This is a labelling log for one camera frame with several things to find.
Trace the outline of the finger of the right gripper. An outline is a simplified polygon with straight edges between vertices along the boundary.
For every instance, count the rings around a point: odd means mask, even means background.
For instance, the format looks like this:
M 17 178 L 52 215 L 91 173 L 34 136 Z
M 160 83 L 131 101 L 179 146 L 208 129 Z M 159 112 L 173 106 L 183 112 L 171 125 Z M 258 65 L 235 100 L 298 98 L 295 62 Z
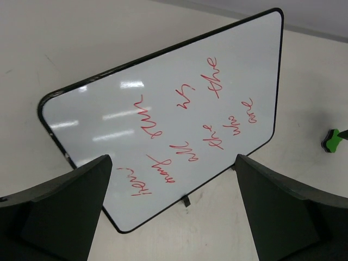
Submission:
M 336 129 L 335 130 L 335 135 L 340 140 L 348 140 L 348 130 L 339 131 L 338 129 Z

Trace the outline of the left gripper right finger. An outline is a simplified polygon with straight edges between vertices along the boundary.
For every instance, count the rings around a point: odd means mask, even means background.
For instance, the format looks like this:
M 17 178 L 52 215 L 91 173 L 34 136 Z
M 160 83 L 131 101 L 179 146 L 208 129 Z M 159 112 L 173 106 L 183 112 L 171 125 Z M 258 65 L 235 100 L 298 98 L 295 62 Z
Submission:
M 346 198 L 242 154 L 234 166 L 259 260 L 347 260 Z

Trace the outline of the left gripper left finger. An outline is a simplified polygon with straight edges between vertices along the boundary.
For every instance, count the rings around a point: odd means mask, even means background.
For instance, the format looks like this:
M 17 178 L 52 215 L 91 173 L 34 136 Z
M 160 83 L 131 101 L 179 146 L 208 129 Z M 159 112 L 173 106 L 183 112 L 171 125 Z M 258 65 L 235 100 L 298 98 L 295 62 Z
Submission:
M 1 197 L 1 260 L 87 260 L 112 166 L 103 155 Z

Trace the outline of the green whiteboard eraser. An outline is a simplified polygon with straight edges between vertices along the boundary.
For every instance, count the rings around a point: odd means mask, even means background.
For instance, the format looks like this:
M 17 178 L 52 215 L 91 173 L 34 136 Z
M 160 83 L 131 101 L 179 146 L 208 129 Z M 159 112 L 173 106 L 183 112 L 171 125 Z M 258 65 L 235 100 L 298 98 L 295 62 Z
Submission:
M 321 142 L 321 147 L 326 153 L 335 153 L 338 145 L 342 142 L 343 138 L 339 136 L 340 131 L 338 129 L 330 129 L 326 137 Z

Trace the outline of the black framed whiteboard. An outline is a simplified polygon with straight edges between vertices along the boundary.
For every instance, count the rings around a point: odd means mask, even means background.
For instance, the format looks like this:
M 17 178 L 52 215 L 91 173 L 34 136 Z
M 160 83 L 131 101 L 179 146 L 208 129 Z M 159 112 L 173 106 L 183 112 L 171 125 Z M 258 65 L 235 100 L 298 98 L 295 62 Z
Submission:
M 103 210 L 119 233 L 272 139 L 283 29 L 272 8 L 41 99 L 38 118 L 73 168 L 110 155 Z

